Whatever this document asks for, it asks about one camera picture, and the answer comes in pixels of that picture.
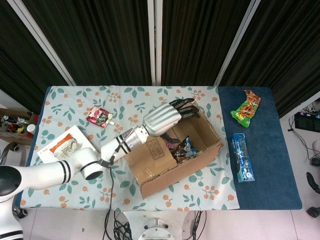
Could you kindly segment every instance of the open cardboard box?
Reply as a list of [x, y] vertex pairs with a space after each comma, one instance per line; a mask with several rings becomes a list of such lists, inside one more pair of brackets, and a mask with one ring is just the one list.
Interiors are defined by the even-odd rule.
[[[30, 124], [35, 124], [36, 115], [32, 112], [25, 112], [25, 111], [16, 111], [11, 110], [8, 108], [0, 108], [0, 127], [2, 127], [1, 119], [4, 115], [7, 115], [14, 120], [17, 120], [18, 117], [29, 120]], [[28, 137], [26, 133], [15, 133], [15, 132], [6, 132], [6, 131], [0, 131], [0, 139], [5, 140], [9, 143], [15, 142], [17, 144], [21, 145], [31, 145], [32, 144], [32, 137]]]
[[[199, 108], [196, 102], [190, 105]], [[166, 132], [181, 142], [189, 136], [191, 145], [198, 151], [195, 156], [176, 163], [165, 141], [151, 136], [125, 156], [143, 199], [203, 169], [216, 158], [222, 141], [203, 112], [198, 113], [200, 118], [184, 119]]]

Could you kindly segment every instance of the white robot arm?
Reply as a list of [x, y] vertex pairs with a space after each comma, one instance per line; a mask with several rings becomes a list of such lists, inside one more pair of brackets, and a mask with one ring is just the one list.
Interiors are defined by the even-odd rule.
[[194, 106], [182, 108], [192, 98], [162, 104], [147, 114], [142, 126], [134, 127], [101, 147], [101, 159], [91, 148], [82, 148], [67, 160], [29, 167], [0, 166], [0, 240], [23, 239], [22, 228], [12, 214], [14, 196], [24, 189], [40, 190], [69, 182], [76, 172], [86, 180], [97, 178], [104, 168], [144, 144], [148, 136], [162, 136], [172, 141], [165, 132], [183, 118], [199, 117]]

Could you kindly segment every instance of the green snack bag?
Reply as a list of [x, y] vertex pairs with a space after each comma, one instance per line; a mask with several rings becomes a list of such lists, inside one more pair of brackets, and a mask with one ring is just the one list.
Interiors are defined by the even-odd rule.
[[231, 111], [230, 114], [242, 126], [248, 128], [250, 125], [250, 119], [255, 115], [261, 98], [255, 95], [251, 90], [244, 90], [244, 92], [246, 94], [246, 101], [242, 103], [237, 110]]

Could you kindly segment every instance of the blue towel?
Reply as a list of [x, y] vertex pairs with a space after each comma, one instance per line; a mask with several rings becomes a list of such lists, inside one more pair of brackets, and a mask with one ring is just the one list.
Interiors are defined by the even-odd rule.
[[[261, 98], [249, 128], [244, 128], [230, 114], [246, 100], [244, 90], [251, 90]], [[271, 89], [221, 86], [218, 92], [229, 152], [233, 152], [233, 134], [244, 133], [255, 177], [253, 182], [238, 183], [235, 158], [230, 155], [240, 209], [301, 209], [302, 203]]]

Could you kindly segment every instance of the floral tablecloth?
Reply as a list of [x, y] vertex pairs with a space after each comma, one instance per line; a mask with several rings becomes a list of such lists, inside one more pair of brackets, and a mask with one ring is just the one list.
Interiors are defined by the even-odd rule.
[[[53, 86], [45, 99], [30, 165], [42, 164], [37, 151], [73, 125], [99, 151], [115, 136], [141, 125], [152, 109], [178, 98], [194, 98], [223, 141], [218, 156], [208, 166], [143, 200], [126, 161], [120, 159], [112, 170], [112, 196], [106, 169], [93, 180], [87, 181], [77, 173], [67, 184], [26, 189], [21, 195], [21, 207], [105, 210], [112, 198], [112, 209], [122, 212], [238, 209], [218, 88], [213, 86]], [[93, 105], [112, 112], [116, 124], [103, 129], [87, 122], [86, 115]]]

